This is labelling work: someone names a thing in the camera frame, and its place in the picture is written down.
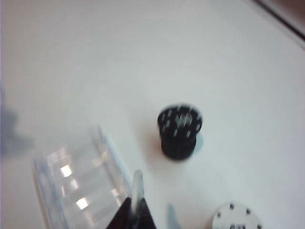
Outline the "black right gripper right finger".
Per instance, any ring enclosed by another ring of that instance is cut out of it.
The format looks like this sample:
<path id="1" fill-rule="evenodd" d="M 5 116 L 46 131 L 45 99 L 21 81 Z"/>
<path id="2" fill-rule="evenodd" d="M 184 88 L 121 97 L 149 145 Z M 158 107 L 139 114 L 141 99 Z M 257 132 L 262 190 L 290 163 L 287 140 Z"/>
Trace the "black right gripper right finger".
<path id="1" fill-rule="evenodd" d="M 140 201 L 139 229 L 157 229 L 145 198 Z"/>

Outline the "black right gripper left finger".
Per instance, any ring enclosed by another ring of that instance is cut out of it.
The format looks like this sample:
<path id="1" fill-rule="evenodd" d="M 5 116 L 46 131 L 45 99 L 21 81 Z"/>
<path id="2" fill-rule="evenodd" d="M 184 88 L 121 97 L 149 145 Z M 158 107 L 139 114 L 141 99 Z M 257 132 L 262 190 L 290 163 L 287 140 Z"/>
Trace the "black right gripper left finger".
<path id="1" fill-rule="evenodd" d="M 127 197 L 115 213 L 107 229 L 128 229 L 131 210 L 131 198 Z"/>

